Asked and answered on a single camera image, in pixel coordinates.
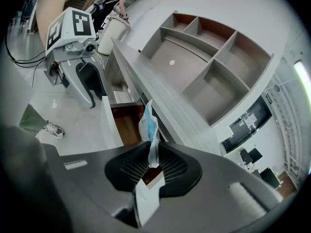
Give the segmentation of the cream ribbed cylinder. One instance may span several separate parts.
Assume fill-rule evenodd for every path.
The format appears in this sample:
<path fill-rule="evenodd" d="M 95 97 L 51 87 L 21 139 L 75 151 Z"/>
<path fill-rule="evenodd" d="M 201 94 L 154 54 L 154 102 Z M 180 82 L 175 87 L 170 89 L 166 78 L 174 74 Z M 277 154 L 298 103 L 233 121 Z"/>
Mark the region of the cream ribbed cylinder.
<path fill-rule="evenodd" d="M 116 16 L 111 16 L 101 33 L 97 48 L 98 53 L 108 56 L 114 46 L 112 38 L 121 40 L 130 28 L 131 26 L 127 21 Z"/>

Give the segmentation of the black wall screen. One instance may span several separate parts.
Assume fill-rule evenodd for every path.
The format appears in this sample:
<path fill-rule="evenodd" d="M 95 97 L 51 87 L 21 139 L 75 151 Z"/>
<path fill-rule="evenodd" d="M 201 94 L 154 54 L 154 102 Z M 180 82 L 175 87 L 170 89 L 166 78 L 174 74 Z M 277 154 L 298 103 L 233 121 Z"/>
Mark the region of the black wall screen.
<path fill-rule="evenodd" d="M 254 135 L 272 114 L 260 96 L 253 105 L 230 125 L 233 135 L 222 142 L 226 153 L 230 153 Z"/>

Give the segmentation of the grey sneaker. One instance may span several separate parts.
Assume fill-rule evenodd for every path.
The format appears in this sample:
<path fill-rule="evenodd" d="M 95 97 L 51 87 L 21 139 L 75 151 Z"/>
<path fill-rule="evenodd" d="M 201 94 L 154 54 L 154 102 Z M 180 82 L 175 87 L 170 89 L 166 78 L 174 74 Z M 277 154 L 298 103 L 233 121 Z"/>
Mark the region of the grey sneaker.
<path fill-rule="evenodd" d="M 61 127 L 56 124 L 51 123 L 49 120 L 46 121 L 45 126 L 43 127 L 43 131 L 51 134 L 57 139 L 62 139 L 65 135 L 65 132 Z"/>

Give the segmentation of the olive trousers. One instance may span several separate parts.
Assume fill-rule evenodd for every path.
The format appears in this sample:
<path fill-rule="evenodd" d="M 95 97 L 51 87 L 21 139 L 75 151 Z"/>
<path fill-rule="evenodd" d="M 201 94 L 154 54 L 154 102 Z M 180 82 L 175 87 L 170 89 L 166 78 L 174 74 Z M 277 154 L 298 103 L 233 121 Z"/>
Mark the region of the olive trousers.
<path fill-rule="evenodd" d="M 30 104 L 19 123 L 19 127 L 33 135 L 37 135 L 47 124 L 47 121 Z"/>

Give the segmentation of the person's left forearm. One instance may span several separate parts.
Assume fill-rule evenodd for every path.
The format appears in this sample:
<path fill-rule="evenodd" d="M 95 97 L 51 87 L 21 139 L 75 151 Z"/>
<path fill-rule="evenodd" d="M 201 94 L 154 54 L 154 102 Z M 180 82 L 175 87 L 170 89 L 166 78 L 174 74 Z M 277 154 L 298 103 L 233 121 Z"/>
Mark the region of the person's left forearm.
<path fill-rule="evenodd" d="M 63 12 L 66 0 L 38 0 L 36 8 L 36 21 L 39 36 L 43 47 L 47 42 L 49 26 Z"/>

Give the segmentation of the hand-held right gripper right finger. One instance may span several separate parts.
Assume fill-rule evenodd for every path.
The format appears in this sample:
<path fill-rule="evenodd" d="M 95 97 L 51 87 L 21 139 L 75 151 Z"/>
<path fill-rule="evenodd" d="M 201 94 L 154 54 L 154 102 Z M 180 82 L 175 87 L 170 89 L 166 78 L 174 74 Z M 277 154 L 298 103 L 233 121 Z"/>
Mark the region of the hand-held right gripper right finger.
<path fill-rule="evenodd" d="M 163 146 L 193 157 L 202 176 L 184 196 L 161 199 L 158 227 L 244 227 L 283 200 L 266 182 L 225 157 L 174 144 Z"/>

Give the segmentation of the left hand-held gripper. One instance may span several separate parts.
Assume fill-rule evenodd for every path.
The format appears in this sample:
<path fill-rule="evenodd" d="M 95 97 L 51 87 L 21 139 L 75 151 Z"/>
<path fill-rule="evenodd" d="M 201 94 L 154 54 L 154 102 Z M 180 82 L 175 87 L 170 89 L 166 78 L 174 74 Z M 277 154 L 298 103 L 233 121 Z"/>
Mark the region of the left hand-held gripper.
<path fill-rule="evenodd" d="M 96 33 L 89 12 L 72 7 L 64 10 L 49 26 L 44 71 L 50 83 L 61 83 L 85 108 L 95 107 L 93 91 L 99 100 L 106 96 L 99 70 L 83 61 L 96 48 Z"/>

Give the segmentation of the white wooden drawer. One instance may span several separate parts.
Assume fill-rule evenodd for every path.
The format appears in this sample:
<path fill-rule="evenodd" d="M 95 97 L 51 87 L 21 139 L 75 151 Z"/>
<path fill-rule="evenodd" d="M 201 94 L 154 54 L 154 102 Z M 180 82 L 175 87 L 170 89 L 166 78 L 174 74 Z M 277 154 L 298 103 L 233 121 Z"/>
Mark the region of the white wooden drawer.
<path fill-rule="evenodd" d="M 158 209 L 159 190 L 165 184 L 161 167 L 149 167 L 150 143 L 142 140 L 138 130 L 143 112 L 142 104 L 110 104 L 107 96 L 102 97 L 101 127 L 106 146 L 119 151 L 105 172 L 118 190 L 132 193 L 129 207 L 116 217 L 137 228 Z"/>

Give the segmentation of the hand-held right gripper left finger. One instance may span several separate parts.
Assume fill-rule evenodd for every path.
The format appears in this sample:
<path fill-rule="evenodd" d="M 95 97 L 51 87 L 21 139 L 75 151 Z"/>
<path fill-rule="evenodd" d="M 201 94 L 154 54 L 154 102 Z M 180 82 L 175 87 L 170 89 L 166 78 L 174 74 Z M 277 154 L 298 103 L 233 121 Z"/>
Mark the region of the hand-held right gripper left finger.
<path fill-rule="evenodd" d="M 126 175 L 149 143 L 60 156 L 46 145 L 47 167 L 70 220 L 65 233 L 146 233 L 134 212 L 136 184 Z"/>

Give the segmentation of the grey wooden desk with hutch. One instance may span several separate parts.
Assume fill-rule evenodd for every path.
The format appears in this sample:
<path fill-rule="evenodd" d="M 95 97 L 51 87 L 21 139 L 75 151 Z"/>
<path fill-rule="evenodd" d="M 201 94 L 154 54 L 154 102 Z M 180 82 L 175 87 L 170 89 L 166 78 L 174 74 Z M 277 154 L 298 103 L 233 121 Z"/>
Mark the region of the grey wooden desk with hutch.
<path fill-rule="evenodd" d="M 130 90 L 153 100 L 175 143 L 226 155 L 230 125 L 261 95 L 274 54 L 210 18 L 173 12 L 142 49 L 113 39 Z"/>

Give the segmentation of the blue and white plastic packet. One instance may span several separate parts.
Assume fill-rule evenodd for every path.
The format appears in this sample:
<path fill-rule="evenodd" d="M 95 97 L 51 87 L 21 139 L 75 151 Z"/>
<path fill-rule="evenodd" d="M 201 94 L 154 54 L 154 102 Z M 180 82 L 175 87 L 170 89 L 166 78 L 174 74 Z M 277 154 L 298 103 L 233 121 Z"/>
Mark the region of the blue and white plastic packet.
<path fill-rule="evenodd" d="M 142 141 L 150 141 L 150 149 L 148 154 L 149 168 L 157 168 L 159 166 L 159 131 L 158 120 L 153 115 L 153 100 L 150 100 L 146 106 L 142 118 L 138 123 L 138 129 Z"/>

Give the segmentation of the ceiling light tube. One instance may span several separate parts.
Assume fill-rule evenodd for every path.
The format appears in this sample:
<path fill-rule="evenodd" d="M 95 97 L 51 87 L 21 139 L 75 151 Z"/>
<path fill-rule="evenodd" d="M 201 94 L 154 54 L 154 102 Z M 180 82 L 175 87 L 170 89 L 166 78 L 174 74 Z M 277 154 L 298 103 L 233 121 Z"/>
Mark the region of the ceiling light tube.
<path fill-rule="evenodd" d="M 301 60 L 298 60 L 294 64 L 294 69 L 296 70 L 301 82 L 307 93 L 311 93 L 311 78 L 308 75 L 308 72 Z"/>

